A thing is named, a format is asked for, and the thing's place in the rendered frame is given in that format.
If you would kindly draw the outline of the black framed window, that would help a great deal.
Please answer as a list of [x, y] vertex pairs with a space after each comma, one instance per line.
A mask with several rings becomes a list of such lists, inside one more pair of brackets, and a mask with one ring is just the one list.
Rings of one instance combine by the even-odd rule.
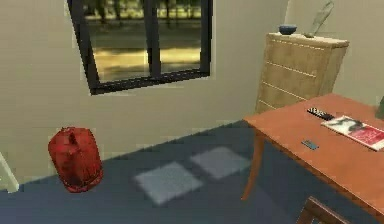
[[129, 1], [67, 0], [92, 95], [210, 75], [213, 0]]

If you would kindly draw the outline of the red bag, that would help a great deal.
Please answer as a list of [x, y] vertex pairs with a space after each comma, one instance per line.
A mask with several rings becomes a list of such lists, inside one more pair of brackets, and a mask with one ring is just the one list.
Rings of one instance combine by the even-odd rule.
[[49, 141], [48, 152], [70, 193], [86, 192], [103, 178], [102, 161], [90, 129], [63, 127]]

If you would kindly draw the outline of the orange wooden table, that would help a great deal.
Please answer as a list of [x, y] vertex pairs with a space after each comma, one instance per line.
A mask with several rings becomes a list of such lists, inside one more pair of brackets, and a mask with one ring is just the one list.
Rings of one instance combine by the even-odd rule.
[[[343, 196], [384, 224], [384, 150], [374, 152], [321, 125], [307, 112], [316, 107], [334, 116], [343, 114], [384, 129], [375, 117], [376, 108], [337, 94], [327, 94], [296, 104], [247, 116], [254, 129], [254, 152], [247, 184], [247, 199], [262, 161], [264, 143], [270, 142]], [[310, 140], [319, 146], [311, 150], [302, 144]]]

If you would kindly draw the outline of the dark green object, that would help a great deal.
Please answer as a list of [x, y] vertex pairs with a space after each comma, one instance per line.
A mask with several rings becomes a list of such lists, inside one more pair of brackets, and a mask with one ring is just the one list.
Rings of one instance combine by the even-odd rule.
[[384, 120], [384, 96], [381, 98], [380, 103], [376, 109], [375, 117]]

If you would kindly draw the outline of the pale grey glass vase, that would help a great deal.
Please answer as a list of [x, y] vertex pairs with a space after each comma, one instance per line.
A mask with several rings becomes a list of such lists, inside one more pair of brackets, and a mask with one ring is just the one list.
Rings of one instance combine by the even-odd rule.
[[314, 21], [308, 32], [304, 33], [306, 38], [314, 38], [320, 29], [320, 27], [324, 24], [326, 19], [330, 16], [332, 10], [334, 8], [334, 1], [328, 0], [327, 3], [316, 13]]

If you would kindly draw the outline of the blue bowl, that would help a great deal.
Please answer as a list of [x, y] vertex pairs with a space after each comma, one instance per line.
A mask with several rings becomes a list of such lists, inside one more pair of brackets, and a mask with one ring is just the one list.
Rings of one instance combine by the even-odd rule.
[[282, 35], [291, 35], [295, 33], [296, 30], [297, 30], [296, 25], [287, 25], [287, 24], [280, 25], [278, 29], [279, 33]]

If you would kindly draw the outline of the red and white magazine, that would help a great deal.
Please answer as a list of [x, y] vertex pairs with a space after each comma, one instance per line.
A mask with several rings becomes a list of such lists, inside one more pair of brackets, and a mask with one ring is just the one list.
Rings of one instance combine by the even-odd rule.
[[375, 128], [348, 116], [321, 123], [322, 126], [350, 138], [374, 151], [384, 149], [384, 130]]

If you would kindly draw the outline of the black remote control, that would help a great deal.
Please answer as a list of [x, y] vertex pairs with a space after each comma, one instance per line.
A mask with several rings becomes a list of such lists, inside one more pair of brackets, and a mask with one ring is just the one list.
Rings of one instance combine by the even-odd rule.
[[312, 115], [314, 115], [314, 116], [316, 116], [316, 117], [319, 117], [319, 118], [321, 118], [321, 119], [323, 119], [325, 121], [329, 121], [329, 120], [334, 119], [333, 115], [331, 115], [329, 113], [326, 113], [324, 111], [321, 111], [321, 110], [319, 110], [317, 108], [309, 108], [307, 110], [307, 112], [312, 114]]

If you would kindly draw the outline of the white object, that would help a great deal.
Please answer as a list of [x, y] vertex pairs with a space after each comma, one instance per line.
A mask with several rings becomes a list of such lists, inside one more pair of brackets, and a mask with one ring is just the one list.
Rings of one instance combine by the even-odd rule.
[[19, 190], [19, 183], [16, 180], [11, 168], [0, 152], [0, 190], [8, 193], [15, 193]]

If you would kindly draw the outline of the beige chest of drawers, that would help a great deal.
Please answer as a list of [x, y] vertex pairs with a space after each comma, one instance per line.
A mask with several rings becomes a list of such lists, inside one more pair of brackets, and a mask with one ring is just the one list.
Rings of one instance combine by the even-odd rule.
[[333, 91], [348, 40], [268, 33], [255, 113]]

